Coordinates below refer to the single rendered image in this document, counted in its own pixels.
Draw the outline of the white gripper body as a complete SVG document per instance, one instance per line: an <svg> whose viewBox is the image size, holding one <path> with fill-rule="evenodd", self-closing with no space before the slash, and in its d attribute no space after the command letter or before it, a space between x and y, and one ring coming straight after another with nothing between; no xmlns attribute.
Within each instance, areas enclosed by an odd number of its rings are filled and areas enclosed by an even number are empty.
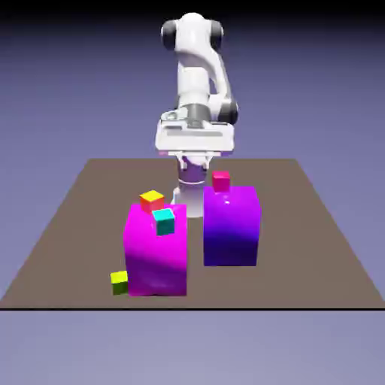
<svg viewBox="0 0 385 385"><path fill-rule="evenodd" d="M174 155L220 156L235 148L235 129L228 123L204 121L201 128L191 128L186 120L159 121L155 139L156 149Z"/></svg>

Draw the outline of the small pink cube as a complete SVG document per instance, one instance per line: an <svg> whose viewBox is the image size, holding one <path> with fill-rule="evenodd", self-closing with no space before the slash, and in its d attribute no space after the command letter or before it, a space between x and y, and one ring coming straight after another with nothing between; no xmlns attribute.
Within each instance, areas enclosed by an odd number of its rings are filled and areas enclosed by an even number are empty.
<svg viewBox="0 0 385 385"><path fill-rule="evenodd" d="M226 193L230 189L230 174L228 171L212 171L212 187L216 193Z"/></svg>

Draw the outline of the small orange cube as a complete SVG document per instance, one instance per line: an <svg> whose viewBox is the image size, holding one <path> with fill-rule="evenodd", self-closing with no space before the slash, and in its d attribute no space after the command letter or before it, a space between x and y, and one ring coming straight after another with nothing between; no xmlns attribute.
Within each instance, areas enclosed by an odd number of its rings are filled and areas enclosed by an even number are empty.
<svg viewBox="0 0 385 385"><path fill-rule="evenodd" d="M139 195L141 210L147 214L164 208L165 196L154 189Z"/></svg>

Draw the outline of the small cyan cube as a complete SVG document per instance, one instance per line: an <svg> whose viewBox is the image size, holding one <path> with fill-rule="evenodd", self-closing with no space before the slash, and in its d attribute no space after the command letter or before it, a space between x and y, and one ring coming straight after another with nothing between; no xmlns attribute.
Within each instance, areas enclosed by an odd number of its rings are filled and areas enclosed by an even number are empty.
<svg viewBox="0 0 385 385"><path fill-rule="evenodd" d="M155 223L156 235L170 235L175 231L175 216L170 208L163 208L152 211L153 220Z"/></svg>

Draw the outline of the small yellow cube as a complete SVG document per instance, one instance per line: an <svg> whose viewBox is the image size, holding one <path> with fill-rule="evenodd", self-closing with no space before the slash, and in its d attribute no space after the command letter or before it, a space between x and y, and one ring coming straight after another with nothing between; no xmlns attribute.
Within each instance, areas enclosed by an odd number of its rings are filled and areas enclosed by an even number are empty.
<svg viewBox="0 0 385 385"><path fill-rule="evenodd" d="M129 276L127 270L111 272L110 277L114 296L128 293Z"/></svg>

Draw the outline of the large purple box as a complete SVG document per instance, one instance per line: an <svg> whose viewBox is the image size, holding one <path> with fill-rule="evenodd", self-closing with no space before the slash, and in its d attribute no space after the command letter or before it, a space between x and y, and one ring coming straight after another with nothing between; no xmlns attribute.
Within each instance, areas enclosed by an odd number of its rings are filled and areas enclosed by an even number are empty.
<svg viewBox="0 0 385 385"><path fill-rule="evenodd" d="M255 187L231 186L228 192L205 187L204 265L255 266L261 216Z"/></svg>

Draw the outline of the large magenta box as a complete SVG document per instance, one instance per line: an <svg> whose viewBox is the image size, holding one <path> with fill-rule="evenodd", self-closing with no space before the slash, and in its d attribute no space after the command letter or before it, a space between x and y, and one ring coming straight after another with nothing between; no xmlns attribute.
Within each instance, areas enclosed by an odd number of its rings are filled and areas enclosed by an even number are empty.
<svg viewBox="0 0 385 385"><path fill-rule="evenodd" d="M174 233L156 234L156 222L139 204L131 205L123 230L129 295L185 296L187 291L187 217L185 205L166 205L175 218Z"/></svg>

